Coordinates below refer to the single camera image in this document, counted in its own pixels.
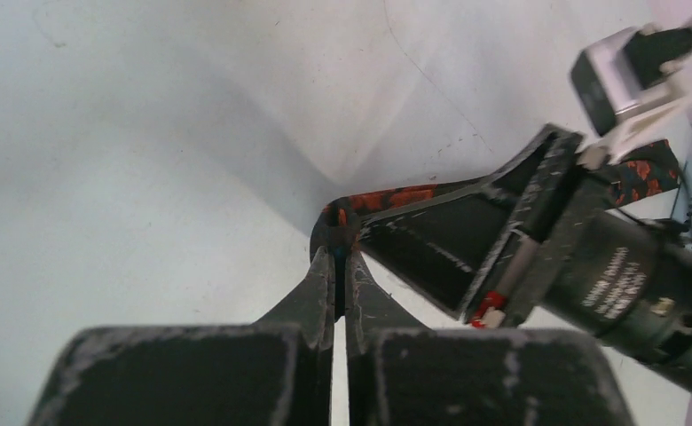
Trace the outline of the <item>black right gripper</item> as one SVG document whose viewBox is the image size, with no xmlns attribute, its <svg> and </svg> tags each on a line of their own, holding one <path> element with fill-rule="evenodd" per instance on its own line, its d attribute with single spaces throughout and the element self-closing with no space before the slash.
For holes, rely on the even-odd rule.
<svg viewBox="0 0 692 426">
<path fill-rule="evenodd" d="M 515 327 L 535 306 L 692 393 L 692 250 L 688 222 L 642 219 L 627 204 L 681 189 L 669 143 L 658 140 L 594 170 L 581 155 L 535 191 L 468 311 L 479 328 Z"/>
</svg>

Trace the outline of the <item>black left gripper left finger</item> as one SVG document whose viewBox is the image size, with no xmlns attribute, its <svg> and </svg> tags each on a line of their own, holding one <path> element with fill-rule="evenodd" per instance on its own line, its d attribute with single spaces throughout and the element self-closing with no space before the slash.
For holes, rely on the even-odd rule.
<svg viewBox="0 0 692 426">
<path fill-rule="evenodd" d="M 247 325 L 94 327 L 54 363 L 31 425 L 327 425 L 333 260 Z"/>
</svg>

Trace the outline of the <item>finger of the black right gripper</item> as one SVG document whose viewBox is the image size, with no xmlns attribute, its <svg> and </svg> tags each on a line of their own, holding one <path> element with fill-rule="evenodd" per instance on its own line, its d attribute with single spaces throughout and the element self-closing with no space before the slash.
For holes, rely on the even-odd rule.
<svg viewBox="0 0 692 426">
<path fill-rule="evenodd" d="M 360 249 L 435 307 L 469 320 L 531 260 L 572 192 L 581 135 L 545 125 L 491 174 L 362 193 Z"/>
</svg>

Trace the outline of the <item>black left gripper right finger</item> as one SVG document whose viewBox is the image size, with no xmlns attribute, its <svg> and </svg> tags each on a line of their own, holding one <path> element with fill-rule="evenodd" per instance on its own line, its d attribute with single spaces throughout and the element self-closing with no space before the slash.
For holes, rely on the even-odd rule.
<svg viewBox="0 0 692 426">
<path fill-rule="evenodd" d="M 608 361 L 564 329 L 431 329 L 344 264 L 354 425 L 630 425 Z"/>
</svg>

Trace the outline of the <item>black orange-flower tie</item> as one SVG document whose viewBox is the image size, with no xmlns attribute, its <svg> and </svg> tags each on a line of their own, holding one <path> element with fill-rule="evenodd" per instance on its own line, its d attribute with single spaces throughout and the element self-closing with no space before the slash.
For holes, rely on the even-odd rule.
<svg viewBox="0 0 692 426">
<path fill-rule="evenodd" d="M 611 164 L 581 142 L 546 127 L 487 176 L 330 203 L 311 246 L 334 256 L 336 318 L 364 308 L 366 252 L 471 327 L 516 327 L 539 306 L 597 330 L 677 320 L 691 293 L 676 225 L 625 212 L 678 187 L 672 150 L 659 141 Z"/>
</svg>

